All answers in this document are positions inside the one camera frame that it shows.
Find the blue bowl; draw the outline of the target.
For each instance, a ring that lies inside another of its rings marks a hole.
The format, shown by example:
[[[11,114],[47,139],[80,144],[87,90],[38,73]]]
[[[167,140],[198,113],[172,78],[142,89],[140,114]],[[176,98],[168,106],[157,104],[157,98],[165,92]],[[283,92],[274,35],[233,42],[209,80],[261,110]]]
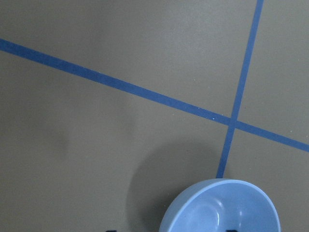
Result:
[[[170,204],[161,232],[280,232],[277,210],[259,187],[242,180],[210,179],[182,191]]]

